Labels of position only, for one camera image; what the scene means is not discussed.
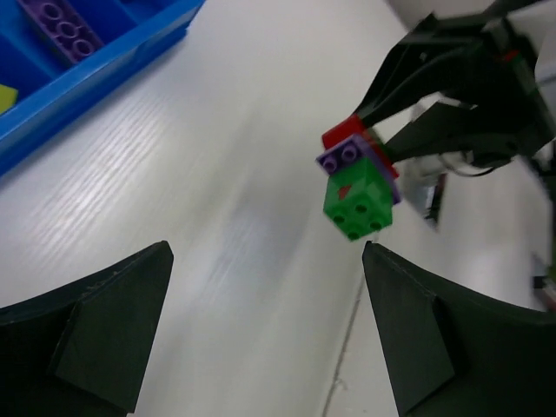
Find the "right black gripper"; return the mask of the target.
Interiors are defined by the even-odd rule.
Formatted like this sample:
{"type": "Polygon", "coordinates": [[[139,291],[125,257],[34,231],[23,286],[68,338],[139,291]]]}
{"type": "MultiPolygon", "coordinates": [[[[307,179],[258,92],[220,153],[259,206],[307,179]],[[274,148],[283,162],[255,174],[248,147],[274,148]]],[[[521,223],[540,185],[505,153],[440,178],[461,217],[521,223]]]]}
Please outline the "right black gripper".
{"type": "Polygon", "coordinates": [[[531,158],[555,137],[555,121],[534,70],[531,37],[507,17],[483,14],[420,20],[388,53],[354,113],[372,127],[437,92],[463,88],[478,72],[501,65],[497,97],[503,114],[436,103],[386,144],[392,162],[457,153],[472,165],[505,165],[531,158]]]}

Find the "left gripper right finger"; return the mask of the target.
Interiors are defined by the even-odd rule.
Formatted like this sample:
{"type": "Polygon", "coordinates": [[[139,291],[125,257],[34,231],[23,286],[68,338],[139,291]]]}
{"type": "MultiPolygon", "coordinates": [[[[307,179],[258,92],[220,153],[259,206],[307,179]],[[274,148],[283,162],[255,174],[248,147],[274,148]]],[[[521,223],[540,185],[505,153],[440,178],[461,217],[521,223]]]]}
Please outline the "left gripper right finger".
{"type": "Polygon", "coordinates": [[[555,317],[368,242],[362,262],[401,416],[552,416],[555,317]]]}

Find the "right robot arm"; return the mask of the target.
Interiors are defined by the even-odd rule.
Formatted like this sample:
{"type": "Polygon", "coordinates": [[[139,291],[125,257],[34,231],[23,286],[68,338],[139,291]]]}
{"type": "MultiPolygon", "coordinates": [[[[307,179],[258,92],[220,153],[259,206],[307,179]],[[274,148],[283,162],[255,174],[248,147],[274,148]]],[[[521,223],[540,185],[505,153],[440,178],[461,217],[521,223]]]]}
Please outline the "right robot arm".
{"type": "Polygon", "coordinates": [[[505,11],[429,14],[386,55],[355,110],[372,128],[420,99],[434,103],[386,144],[392,162],[459,152],[476,168],[533,157],[555,137],[534,80],[537,55],[505,11]]]}

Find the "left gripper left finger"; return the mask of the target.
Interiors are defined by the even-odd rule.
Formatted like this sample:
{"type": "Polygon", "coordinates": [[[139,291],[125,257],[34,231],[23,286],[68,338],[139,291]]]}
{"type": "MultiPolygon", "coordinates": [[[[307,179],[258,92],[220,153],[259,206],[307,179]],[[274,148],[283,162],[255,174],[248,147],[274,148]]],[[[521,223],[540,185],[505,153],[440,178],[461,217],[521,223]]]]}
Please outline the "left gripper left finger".
{"type": "Polygon", "coordinates": [[[136,410],[168,291],[166,241],[1,310],[3,416],[136,410]]]}

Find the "lime curved lego brick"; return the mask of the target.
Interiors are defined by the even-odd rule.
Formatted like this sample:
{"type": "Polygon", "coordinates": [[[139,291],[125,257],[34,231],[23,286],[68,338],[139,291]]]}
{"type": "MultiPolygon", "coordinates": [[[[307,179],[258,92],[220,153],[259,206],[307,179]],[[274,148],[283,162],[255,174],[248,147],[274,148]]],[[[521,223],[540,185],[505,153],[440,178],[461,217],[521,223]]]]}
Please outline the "lime curved lego brick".
{"type": "Polygon", "coordinates": [[[17,96],[17,89],[0,84],[0,114],[3,114],[15,105],[17,96]]]}

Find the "long lego brick row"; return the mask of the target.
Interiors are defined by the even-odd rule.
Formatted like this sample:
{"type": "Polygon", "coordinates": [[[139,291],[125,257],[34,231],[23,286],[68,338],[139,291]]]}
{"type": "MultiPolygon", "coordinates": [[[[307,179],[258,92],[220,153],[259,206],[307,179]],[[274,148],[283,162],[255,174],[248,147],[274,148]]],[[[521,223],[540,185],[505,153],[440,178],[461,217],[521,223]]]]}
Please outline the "long lego brick row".
{"type": "Polygon", "coordinates": [[[401,201],[399,174],[376,134],[352,114],[321,141],[324,150],[315,161],[328,176],[327,218],[351,242],[389,227],[401,201]]]}

